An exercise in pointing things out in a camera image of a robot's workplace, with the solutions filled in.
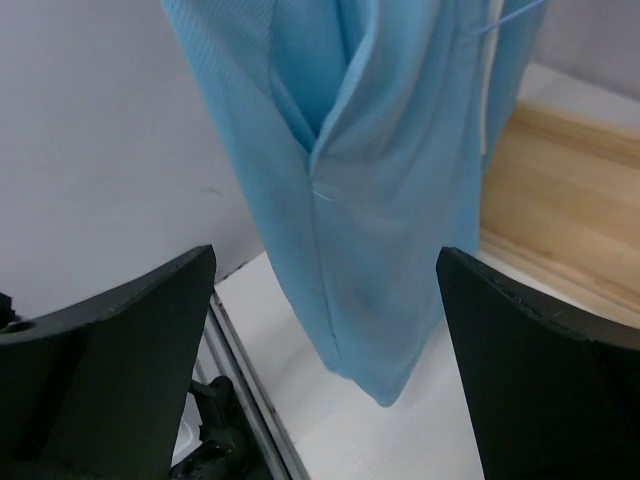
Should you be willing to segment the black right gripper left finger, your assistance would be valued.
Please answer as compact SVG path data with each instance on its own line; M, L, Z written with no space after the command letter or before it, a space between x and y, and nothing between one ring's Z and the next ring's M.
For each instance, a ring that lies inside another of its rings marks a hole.
M168 473L213 290L196 247L1 332L1 460L110 479Z

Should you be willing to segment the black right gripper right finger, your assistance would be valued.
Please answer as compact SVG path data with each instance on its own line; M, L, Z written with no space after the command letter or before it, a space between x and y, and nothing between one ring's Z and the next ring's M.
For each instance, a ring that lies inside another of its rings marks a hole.
M455 248L437 277L488 479L635 479L639 332Z

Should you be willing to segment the light blue shorts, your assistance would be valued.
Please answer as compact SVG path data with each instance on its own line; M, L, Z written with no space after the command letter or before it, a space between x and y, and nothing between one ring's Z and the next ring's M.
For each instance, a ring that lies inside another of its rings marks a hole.
M542 1L167 1L272 269L324 365L379 405L474 252Z

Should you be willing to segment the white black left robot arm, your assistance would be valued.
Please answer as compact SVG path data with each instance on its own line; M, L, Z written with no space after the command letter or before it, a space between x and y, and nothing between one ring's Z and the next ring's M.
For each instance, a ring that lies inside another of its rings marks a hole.
M232 381L218 376L205 385L193 380L201 418L201 445L170 470L171 479L271 480L273 478L258 446Z

